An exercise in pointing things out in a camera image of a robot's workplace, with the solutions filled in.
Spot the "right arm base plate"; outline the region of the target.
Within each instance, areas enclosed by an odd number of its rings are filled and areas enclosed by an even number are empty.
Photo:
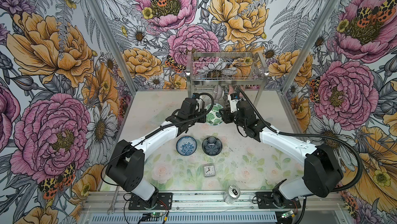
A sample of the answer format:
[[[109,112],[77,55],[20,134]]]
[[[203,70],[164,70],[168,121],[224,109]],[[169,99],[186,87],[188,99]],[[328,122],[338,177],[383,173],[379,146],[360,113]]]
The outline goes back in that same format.
[[[301,204],[298,198],[287,200],[278,193],[270,191],[259,191],[255,193],[256,204],[259,209],[297,209],[301,208]]]

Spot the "purple striped bowl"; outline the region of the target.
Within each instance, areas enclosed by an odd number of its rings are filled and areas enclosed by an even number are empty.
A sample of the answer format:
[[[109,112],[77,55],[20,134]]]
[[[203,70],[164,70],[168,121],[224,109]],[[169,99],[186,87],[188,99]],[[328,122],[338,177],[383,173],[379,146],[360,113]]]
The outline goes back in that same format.
[[[221,85],[215,85],[213,88],[213,98],[214,100],[220,100],[223,98],[224,95],[224,89]]]

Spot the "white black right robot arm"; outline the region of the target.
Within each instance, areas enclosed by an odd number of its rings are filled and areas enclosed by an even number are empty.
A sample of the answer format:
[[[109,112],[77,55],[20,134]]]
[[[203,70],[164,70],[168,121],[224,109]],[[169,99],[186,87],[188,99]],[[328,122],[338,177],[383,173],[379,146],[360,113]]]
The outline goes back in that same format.
[[[283,134],[269,122],[261,120],[249,99],[239,93],[228,96],[229,108],[220,110],[225,123],[234,123],[244,130],[244,136],[270,145],[291,159],[299,162],[304,172],[301,177],[284,179],[272,190],[274,205],[281,207],[287,200],[297,197],[327,197],[343,178],[343,172],[332,148],[315,145],[296,138],[295,134]]]

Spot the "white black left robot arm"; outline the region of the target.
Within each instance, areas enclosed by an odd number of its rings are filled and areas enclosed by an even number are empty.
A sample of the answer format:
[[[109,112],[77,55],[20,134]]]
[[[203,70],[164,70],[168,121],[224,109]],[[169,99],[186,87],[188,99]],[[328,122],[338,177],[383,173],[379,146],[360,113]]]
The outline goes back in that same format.
[[[147,159],[167,142],[187,133],[197,123],[204,123],[215,100],[208,93],[193,93],[179,109],[150,133],[116,145],[103,173],[116,186],[153,205],[158,201],[158,188],[145,178]]]

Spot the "green leaf print bowl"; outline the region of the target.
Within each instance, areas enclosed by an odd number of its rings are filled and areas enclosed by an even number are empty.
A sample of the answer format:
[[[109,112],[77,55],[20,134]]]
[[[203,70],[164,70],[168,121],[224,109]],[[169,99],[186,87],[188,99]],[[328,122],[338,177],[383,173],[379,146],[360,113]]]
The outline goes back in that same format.
[[[220,114],[220,110],[223,109],[223,106],[215,103],[211,111],[206,115],[206,124],[211,126],[218,126],[220,125],[223,120]]]

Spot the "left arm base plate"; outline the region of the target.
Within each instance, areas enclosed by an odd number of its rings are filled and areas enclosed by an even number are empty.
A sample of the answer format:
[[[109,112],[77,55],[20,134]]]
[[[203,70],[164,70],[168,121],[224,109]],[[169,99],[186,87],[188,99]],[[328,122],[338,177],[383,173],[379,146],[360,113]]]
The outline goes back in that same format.
[[[128,209],[131,211],[138,210],[170,210],[172,208],[172,193],[154,193],[147,201],[143,200],[136,194],[131,194]]]

